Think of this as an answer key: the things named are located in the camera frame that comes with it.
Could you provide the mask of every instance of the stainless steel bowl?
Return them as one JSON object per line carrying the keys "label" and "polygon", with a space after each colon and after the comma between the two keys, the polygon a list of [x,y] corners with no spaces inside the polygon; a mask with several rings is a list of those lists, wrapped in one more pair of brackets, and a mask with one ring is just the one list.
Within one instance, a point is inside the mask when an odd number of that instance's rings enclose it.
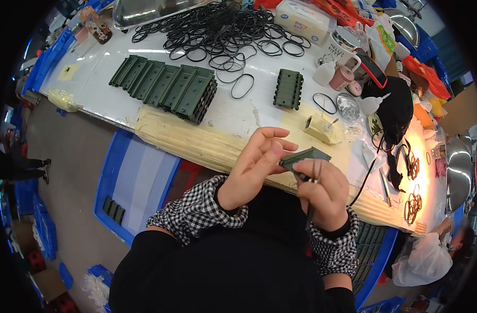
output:
{"label": "stainless steel bowl", "polygon": [[210,2],[212,0],[117,0],[113,5],[113,27],[134,28]]}
{"label": "stainless steel bowl", "polygon": [[447,135],[445,152],[448,177],[447,213],[466,201],[472,186],[472,156],[458,137]]}
{"label": "stainless steel bowl", "polygon": [[393,25],[417,50],[419,46],[419,33],[414,22],[404,12],[399,9],[383,9],[383,12],[390,16]]}

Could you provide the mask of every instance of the cardboard box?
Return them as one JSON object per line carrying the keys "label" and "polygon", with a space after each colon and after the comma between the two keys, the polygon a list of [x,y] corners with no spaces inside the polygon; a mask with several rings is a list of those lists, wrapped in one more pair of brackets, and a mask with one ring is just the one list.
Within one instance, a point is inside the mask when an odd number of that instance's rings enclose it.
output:
{"label": "cardboard box", "polygon": [[14,239],[25,257],[33,250],[39,249],[35,238],[33,237],[32,223],[22,223],[17,220],[12,221],[12,231]]}
{"label": "cardboard box", "polygon": [[42,299],[51,302],[68,290],[61,280],[58,271],[46,269],[31,276],[33,283],[40,291]]}
{"label": "cardboard box", "polygon": [[416,103],[414,105],[414,116],[421,122],[421,125],[423,126],[424,129],[434,129],[435,124],[431,120],[430,116],[428,115],[428,112],[423,109],[421,104]]}

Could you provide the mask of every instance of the stack of green plastic parts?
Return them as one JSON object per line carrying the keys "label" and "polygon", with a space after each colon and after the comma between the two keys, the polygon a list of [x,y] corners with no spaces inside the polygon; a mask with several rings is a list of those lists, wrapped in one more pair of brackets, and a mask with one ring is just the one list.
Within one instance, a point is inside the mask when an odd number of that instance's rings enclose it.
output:
{"label": "stack of green plastic parts", "polygon": [[130,55],[110,80],[144,104],[200,124],[216,94],[214,71]]}
{"label": "stack of green plastic parts", "polygon": [[281,69],[277,78],[277,89],[273,96],[273,105],[288,109],[299,109],[303,75],[300,72]]}

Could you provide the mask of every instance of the white mug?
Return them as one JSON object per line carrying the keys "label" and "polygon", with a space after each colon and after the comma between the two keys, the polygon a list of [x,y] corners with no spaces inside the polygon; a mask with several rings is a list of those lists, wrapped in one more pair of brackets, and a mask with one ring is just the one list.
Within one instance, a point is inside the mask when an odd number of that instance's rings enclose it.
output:
{"label": "white mug", "polygon": [[362,62],[357,56],[360,45],[360,40],[353,32],[342,26],[336,26],[322,46],[321,56],[315,60],[315,63],[320,66],[323,63],[336,61],[336,66],[340,66],[346,65],[350,59],[355,59],[357,64],[351,68],[351,71],[355,72]]}

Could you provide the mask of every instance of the white glue bottle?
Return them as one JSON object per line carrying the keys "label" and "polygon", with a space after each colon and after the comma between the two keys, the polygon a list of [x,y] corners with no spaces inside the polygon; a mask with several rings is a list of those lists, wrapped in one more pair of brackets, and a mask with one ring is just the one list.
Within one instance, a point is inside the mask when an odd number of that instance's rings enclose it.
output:
{"label": "white glue bottle", "polygon": [[313,74],[313,80],[317,84],[325,87],[329,84],[336,72],[336,61],[330,61],[328,63],[322,63]]}
{"label": "white glue bottle", "polygon": [[383,97],[367,97],[362,100],[360,100],[360,110],[362,113],[364,113],[365,116],[369,116],[371,114],[376,113],[376,111],[379,109],[379,105],[383,100],[391,95],[391,93],[388,93],[384,95]]}

